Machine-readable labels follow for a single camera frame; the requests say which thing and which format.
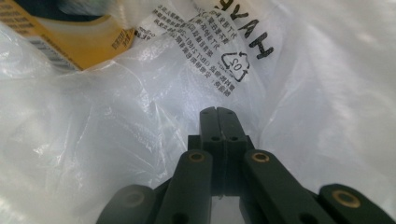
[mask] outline white plastic wrap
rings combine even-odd
[[[94,223],[117,189],[169,178],[187,135],[198,133],[199,111],[213,105],[234,110],[255,146],[303,186],[349,185],[396,217],[395,3],[184,2],[163,1],[157,12],[189,21],[198,7],[226,5],[230,14],[248,12],[227,19],[235,30],[259,22],[213,51],[213,64],[247,54],[248,74],[230,79],[229,96],[187,60],[177,31],[155,23],[158,13],[139,25],[131,50],[66,76],[45,72],[39,53],[1,26],[2,223]],[[195,38],[189,29],[186,38]],[[252,43],[264,33],[263,49],[274,51],[258,59]],[[232,203],[215,205],[212,223],[241,223],[228,216]]]

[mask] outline recycling symbol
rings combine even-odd
[[[248,56],[246,53],[225,53],[221,55],[221,60],[225,68],[231,72],[231,76],[237,82],[241,82],[248,73],[250,64],[248,62]]]

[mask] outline brass insert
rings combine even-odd
[[[257,162],[268,162],[270,160],[270,158],[262,152],[254,153],[251,158]]]
[[[205,159],[205,156],[202,153],[194,152],[189,155],[189,159],[190,159],[190,161],[193,161],[193,162],[200,162]]]
[[[137,207],[143,201],[145,201],[145,195],[138,190],[134,190],[125,196],[124,205],[126,207]]]
[[[334,199],[345,207],[358,208],[361,206],[361,201],[353,194],[338,189],[332,192]]]

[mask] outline clear plastic bag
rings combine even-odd
[[[228,14],[210,14],[213,7]],[[162,1],[136,26],[131,50],[66,76],[8,66],[23,57],[47,64],[18,37],[3,38],[1,46],[21,54],[0,49],[0,218],[95,222],[121,187],[155,188],[172,176],[209,106],[234,110],[255,146],[306,188],[349,185],[396,217],[394,9],[391,1]],[[209,43],[212,57],[197,40],[218,36],[210,18],[230,24],[216,27],[229,42]],[[212,29],[207,36],[198,20]],[[204,72],[202,58],[210,58]],[[238,64],[248,70],[240,82]],[[222,215],[236,200],[215,201],[212,223],[241,223]]]

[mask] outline yellow packaging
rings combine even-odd
[[[58,68],[84,70],[132,45],[134,30],[110,16],[94,21],[54,21],[30,15],[14,0],[0,0],[0,21],[27,38]]]

